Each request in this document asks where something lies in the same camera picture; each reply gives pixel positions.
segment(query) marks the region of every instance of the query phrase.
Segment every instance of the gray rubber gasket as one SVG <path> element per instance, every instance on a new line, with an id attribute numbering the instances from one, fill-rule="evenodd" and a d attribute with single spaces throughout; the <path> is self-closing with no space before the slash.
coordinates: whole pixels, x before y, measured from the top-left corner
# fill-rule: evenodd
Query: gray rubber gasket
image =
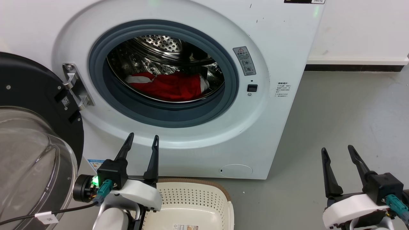
<path id="1" fill-rule="evenodd" d="M 118 44 L 147 34 L 175 37 L 208 53 L 223 71 L 224 87 L 209 98 L 186 104 L 153 101 L 126 88 L 107 66 L 106 56 Z M 95 88 L 113 108 L 136 121 L 167 128 L 196 126 L 218 117 L 235 100 L 239 84 L 236 65 L 220 44 L 192 27 L 164 20 L 132 21 L 106 32 L 91 51 L 89 71 Z"/>

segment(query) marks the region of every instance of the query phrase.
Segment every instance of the red cloth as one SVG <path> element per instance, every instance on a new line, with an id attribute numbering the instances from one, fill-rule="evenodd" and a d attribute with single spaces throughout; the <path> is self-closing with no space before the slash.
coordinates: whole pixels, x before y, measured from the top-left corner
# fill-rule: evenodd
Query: red cloth
<path id="1" fill-rule="evenodd" d="M 133 74 L 132 76 L 148 77 L 152 82 L 128 82 L 132 87 L 149 95 L 172 100 L 187 100 L 202 94 L 200 75 L 188 75 L 176 71 L 173 74 L 161 74 L 156 77 L 149 72 Z"/>

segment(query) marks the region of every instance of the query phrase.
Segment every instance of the washing machine door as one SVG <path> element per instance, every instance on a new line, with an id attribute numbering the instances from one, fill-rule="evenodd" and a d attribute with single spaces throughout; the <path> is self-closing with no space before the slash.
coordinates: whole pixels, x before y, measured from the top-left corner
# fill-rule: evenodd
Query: washing machine door
<path id="1" fill-rule="evenodd" d="M 0 73 L 0 222 L 64 209 L 84 143 L 77 104 L 54 73 L 32 60 L 0 52 Z M 53 227 L 26 219 L 0 228 Z"/>

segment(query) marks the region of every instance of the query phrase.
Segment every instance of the red clothing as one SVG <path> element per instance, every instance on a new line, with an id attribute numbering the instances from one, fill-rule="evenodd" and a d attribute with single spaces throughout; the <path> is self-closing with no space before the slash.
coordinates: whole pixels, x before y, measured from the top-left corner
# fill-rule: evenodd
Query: red clothing
<path id="1" fill-rule="evenodd" d="M 157 76 L 149 72 L 142 72 L 129 76 L 126 81 L 144 93 L 171 100 L 193 99 L 200 96 L 202 90 L 204 91 L 209 86 L 209 83 L 199 74 L 187 75 L 179 71 Z M 201 87 L 203 82 L 207 83 L 205 89 Z"/>

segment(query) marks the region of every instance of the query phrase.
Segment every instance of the plastic basket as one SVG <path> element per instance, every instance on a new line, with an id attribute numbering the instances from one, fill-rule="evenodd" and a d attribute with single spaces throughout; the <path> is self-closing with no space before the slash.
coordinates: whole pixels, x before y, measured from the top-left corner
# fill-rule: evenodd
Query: plastic basket
<path id="1" fill-rule="evenodd" d="M 233 230 L 228 192 L 219 184 L 196 179 L 160 179 L 160 212 L 147 212 L 142 230 Z"/>

